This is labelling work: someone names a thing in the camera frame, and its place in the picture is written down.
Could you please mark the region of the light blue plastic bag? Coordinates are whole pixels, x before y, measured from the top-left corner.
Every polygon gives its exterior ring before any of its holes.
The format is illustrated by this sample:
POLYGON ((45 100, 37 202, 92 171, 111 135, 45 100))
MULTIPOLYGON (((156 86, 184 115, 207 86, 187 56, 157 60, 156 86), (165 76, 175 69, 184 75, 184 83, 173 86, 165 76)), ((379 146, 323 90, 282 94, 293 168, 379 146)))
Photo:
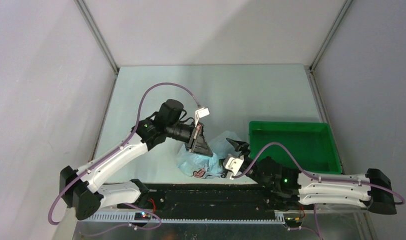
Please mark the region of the light blue plastic bag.
POLYGON ((205 156, 188 152, 185 147, 179 150, 176 161, 179 170, 189 177, 200 179, 223 178, 223 160, 229 155, 236 156, 234 147, 227 141, 227 138, 241 141, 238 135, 232 131, 224 131, 208 142, 213 155, 205 156))

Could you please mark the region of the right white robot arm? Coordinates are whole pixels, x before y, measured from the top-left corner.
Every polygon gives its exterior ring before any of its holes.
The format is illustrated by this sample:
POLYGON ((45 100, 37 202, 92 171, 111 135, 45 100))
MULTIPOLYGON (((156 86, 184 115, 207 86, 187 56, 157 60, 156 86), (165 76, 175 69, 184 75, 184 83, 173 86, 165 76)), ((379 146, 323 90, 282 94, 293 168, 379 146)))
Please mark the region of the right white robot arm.
POLYGON ((223 161, 226 176, 231 179, 248 177, 265 188, 274 198, 276 207, 294 209, 298 205, 352 205, 380 215, 397 213, 391 180, 379 169, 366 173, 343 175, 307 171, 297 165, 290 168, 270 156, 261 160, 250 158, 249 144, 227 139, 238 156, 227 155, 223 161))

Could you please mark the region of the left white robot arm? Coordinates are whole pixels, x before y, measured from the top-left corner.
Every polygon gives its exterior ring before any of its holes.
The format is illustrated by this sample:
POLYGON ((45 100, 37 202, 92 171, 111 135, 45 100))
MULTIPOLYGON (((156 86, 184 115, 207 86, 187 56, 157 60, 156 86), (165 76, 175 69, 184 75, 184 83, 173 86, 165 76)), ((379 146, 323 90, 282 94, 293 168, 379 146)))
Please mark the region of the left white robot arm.
POLYGON ((204 137, 204 125, 200 122, 201 118, 209 115, 209 109, 199 107, 190 124, 182 120, 182 113, 186 113, 183 104, 168 99, 158 111, 140 120, 131 134, 107 155, 77 169, 66 166, 60 171, 59 193, 66 205, 75 210, 77 220, 85 220, 107 206, 147 206, 148 188, 140 180, 114 184, 106 181, 127 163, 164 143, 167 138, 182 142, 190 153, 213 156, 204 137))

